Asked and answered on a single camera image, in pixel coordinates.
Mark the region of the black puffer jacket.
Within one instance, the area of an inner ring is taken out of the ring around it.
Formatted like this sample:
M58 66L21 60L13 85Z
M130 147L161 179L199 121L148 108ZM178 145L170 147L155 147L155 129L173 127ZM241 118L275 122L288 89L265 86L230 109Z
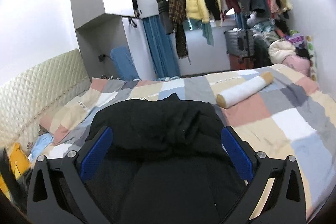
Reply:
M104 126L113 142L91 180L79 177L77 156L63 161L70 207L85 223L219 223L244 190L210 103L118 102L96 113L86 140Z

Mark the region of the patchwork pastel bed quilt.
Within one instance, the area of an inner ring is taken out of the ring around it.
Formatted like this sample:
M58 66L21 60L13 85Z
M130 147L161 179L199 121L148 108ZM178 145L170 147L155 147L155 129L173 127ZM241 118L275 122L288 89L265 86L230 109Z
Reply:
M78 149L77 139L85 139L93 116L105 106L129 99L162 100L176 94L182 100L215 103L217 95L265 72L273 82L250 98L228 109L220 109L224 121L255 150L270 157L293 154L302 174L306 217L314 218L335 187L335 101L319 91L309 77L276 64L259 69L212 73L167 81L104 80L104 91L74 133L57 145L37 140L30 161L45 153L62 157Z

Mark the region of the white roll cardboard tube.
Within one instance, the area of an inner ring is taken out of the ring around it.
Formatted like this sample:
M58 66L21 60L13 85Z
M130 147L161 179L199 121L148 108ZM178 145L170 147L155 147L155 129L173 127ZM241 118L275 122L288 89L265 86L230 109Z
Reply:
M272 73L262 73L261 75L253 77L242 84L221 91L217 95L217 104L224 109L228 109L263 90L273 81L274 77Z

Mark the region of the blue folded board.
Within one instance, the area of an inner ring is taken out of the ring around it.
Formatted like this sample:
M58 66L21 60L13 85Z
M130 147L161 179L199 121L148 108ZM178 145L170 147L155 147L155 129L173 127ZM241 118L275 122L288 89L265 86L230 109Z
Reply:
M124 81L139 79L130 51L127 47L117 47L110 51L117 74Z

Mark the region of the cream quilted headboard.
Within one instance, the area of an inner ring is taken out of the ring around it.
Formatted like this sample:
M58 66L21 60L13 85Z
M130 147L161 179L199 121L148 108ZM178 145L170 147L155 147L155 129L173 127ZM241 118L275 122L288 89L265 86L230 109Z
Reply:
M40 133L39 122L89 89L91 82L80 51L52 57L1 87L1 147L19 143L30 152Z

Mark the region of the blue curtain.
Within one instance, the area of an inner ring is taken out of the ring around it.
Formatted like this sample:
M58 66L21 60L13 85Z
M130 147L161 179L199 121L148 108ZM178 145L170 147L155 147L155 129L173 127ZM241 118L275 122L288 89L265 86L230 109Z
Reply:
M159 16L142 19L154 70L158 78L180 76L178 62L170 37L159 20Z

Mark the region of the pink pillow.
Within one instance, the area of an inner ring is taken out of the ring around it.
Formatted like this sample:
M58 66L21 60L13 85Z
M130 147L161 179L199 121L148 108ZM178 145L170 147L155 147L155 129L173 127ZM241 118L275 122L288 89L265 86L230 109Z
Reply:
M305 57L300 57L298 55L287 56L282 64L306 75L307 77L310 76L310 61Z

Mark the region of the cream fluffy blanket pile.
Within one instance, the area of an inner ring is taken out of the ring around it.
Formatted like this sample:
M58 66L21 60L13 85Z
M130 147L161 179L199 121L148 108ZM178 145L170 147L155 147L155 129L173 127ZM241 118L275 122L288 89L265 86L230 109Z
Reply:
M268 48L269 58L272 64L281 64L288 56L295 56L295 46L285 39L273 42Z

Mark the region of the grey suitcase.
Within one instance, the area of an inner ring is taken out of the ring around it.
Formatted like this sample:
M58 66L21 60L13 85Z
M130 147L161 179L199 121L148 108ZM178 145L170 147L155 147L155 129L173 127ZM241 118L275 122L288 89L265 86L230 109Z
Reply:
M238 29L224 32L227 52L238 57L252 57L255 54L255 41L251 29Z

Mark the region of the plaid dark scarf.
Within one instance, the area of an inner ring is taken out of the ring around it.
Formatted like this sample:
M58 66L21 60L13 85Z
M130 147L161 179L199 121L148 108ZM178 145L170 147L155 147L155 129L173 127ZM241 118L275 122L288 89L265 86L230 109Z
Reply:
M175 33L175 47L179 59L188 58L189 52L187 48L187 41L184 29L184 22L186 21L186 0L167 0L168 15Z

